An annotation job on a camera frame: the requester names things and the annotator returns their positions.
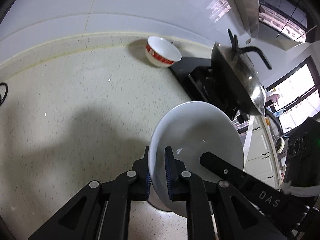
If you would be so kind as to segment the red banded bowl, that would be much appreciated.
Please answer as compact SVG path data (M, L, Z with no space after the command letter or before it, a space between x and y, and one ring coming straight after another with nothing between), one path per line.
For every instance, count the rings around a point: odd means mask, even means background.
M181 61L181 52L168 40L149 36L145 46L145 55L148 61L156 67L168 68Z

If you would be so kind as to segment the white lower cabinets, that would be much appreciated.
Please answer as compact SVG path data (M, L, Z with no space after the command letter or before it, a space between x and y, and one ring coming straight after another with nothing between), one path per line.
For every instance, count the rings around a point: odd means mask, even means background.
M265 184L280 189L280 169L271 133L263 116L250 116L240 134L245 154L244 171Z

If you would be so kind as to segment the range hood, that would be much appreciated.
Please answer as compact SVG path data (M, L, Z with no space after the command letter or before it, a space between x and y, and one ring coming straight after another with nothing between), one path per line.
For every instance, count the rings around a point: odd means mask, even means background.
M317 28L303 0L233 0L246 33L283 50L313 42Z

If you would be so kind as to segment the large white bowl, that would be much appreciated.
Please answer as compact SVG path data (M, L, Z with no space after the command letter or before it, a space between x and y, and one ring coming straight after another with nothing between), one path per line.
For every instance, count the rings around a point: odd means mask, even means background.
M172 148L174 157L190 172L217 182L219 177L200 164L200 156L211 152L233 166L244 169L245 154L239 133L232 121L217 107L190 101L168 111L156 126L149 144L148 166L152 187L149 203L162 211L187 215L185 202L169 199L164 150Z

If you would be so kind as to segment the kitchen window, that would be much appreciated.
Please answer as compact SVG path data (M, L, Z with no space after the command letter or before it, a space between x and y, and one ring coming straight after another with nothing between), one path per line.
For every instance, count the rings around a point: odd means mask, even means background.
M308 117L319 118L319 72L311 56L266 91L266 107L275 118L276 135L290 133Z

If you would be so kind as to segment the black gas stove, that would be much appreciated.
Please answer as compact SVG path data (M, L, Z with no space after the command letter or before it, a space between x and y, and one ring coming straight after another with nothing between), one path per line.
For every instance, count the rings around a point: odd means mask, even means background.
M191 100L210 103L241 124L249 120L249 115L240 109L231 86L218 76L210 59L183 57L169 69Z

